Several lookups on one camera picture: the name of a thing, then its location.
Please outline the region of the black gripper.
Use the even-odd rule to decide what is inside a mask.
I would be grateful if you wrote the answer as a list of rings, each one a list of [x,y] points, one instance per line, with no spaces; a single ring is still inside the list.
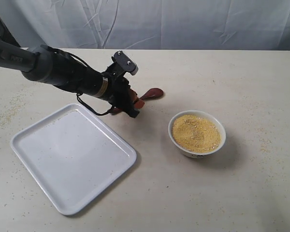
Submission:
[[[101,97],[111,105],[110,113],[114,114],[121,110],[136,118],[138,116],[138,109],[142,109],[145,102],[137,96],[137,93],[130,89],[130,98],[133,106],[128,107],[127,100],[124,98],[124,89],[130,87],[129,81],[124,77],[126,72],[117,64],[113,63],[102,73],[108,80],[108,85],[105,93]]]

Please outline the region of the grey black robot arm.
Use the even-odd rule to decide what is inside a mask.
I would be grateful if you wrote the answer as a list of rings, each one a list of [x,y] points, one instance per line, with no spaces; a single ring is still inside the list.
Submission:
[[[98,72],[70,52],[47,45],[24,50],[0,38],[0,67],[19,70],[30,81],[75,93],[78,102],[97,116],[99,113],[81,100],[83,94],[108,102],[111,108],[106,115],[117,108],[135,118],[139,110],[124,75],[135,75],[138,67],[123,51],[115,52],[112,61],[104,72]]]

